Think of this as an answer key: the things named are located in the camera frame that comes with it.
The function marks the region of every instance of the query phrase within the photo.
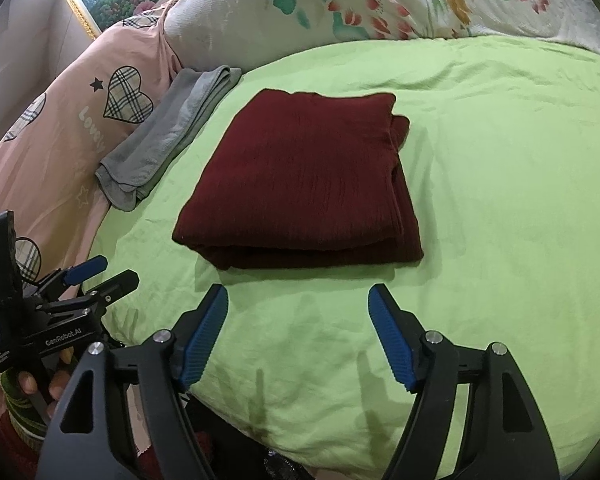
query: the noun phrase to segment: black gripper frame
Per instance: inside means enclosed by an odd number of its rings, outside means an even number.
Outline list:
[[[410,346],[416,399],[382,480],[434,480],[442,460],[458,384],[469,384],[456,467],[443,480],[559,480],[554,448],[531,390],[502,343],[455,346],[426,332],[384,285],[378,293]]]
[[[200,306],[171,331],[161,330],[138,346],[85,352],[72,374],[42,448],[36,480],[144,479],[136,459],[126,402],[139,384],[144,418],[164,480],[214,480],[180,393],[184,351],[221,290],[213,285]]]
[[[71,286],[105,270],[106,258],[96,256],[78,266],[54,270],[23,288],[15,239],[13,211],[5,211],[0,214],[0,373],[11,367],[30,372],[49,404],[53,370],[45,365],[45,358],[53,359],[70,346],[79,354],[80,347],[106,337],[100,319],[109,305],[138,287],[138,275],[126,270],[84,296],[62,301],[60,296]],[[42,405],[34,404],[45,420]]]

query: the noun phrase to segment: folded gray cloth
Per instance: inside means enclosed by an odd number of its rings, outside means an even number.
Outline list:
[[[133,211],[151,193],[240,76],[239,68],[226,65],[178,73],[147,120],[100,161],[96,178],[115,208]]]

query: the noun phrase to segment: silver screw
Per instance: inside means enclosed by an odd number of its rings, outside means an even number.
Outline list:
[[[89,345],[89,347],[87,348],[87,352],[89,352],[91,355],[101,354],[103,350],[104,350],[104,343],[101,341],[96,341],[95,343],[91,343]]]
[[[169,339],[171,339],[171,332],[168,330],[158,330],[154,334],[154,341],[157,343],[166,343]]]
[[[437,332],[436,330],[429,330],[424,337],[427,341],[429,341],[432,345],[437,345],[442,342],[442,334]]]
[[[491,350],[496,355],[504,355],[507,353],[507,346],[504,343],[494,343],[491,345]]]

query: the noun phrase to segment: finger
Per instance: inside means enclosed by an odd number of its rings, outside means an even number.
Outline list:
[[[46,407],[46,414],[49,416],[49,418],[54,416],[54,413],[56,412],[56,406],[58,405],[58,403],[54,400],[50,405],[48,405]]]
[[[51,382],[49,383],[49,393],[55,400],[60,400],[62,392],[64,392],[64,389],[69,382],[69,378],[71,378],[69,372],[66,370],[58,370],[53,376],[53,379],[51,379]]]
[[[28,372],[20,372],[18,374],[18,384],[20,385],[20,389],[26,395],[33,395],[38,390],[36,380],[33,378],[33,375]]]
[[[60,359],[66,365],[71,364],[71,358],[73,356],[74,356],[74,347],[72,347],[72,346],[60,351]]]

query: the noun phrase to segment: pink pillowcase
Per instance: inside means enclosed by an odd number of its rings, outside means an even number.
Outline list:
[[[1,140],[0,211],[14,210],[18,260],[30,279],[87,258],[109,209],[94,177],[100,160],[151,114],[182,68],[164,37],[172,4],[108,28]]]

